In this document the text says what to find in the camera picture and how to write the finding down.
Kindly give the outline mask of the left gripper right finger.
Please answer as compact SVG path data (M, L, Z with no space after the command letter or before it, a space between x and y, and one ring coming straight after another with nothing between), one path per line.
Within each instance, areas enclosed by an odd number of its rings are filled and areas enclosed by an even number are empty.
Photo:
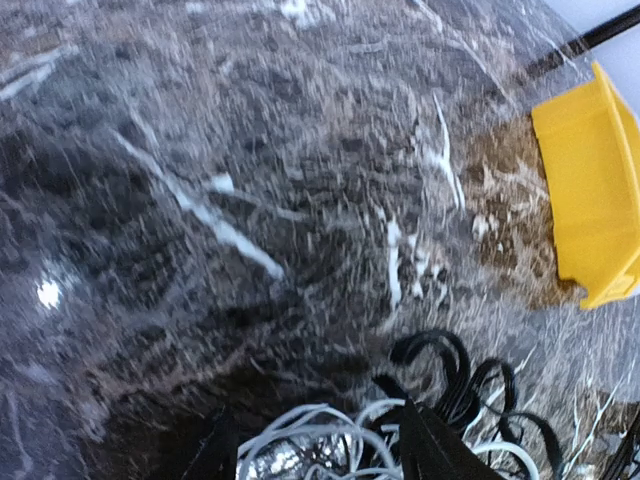
M385 415L383 423L399 426L395 452L405 479L502 479L430 408L419 411L394 378L381 374L373 381L389 399L404 401Z

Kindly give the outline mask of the yellow bin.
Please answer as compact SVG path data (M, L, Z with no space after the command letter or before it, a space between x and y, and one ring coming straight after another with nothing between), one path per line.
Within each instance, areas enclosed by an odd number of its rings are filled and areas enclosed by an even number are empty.
M594 79L532 112L553 215L558 275L594 309L639 291L639 125L598 64Z

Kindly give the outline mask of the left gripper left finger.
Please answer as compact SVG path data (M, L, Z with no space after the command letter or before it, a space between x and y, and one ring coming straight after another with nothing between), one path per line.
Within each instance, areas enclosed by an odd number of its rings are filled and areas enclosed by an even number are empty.
M195 452L188 456L181 479L234 480L239 448L239 427L227 407L208 416Z

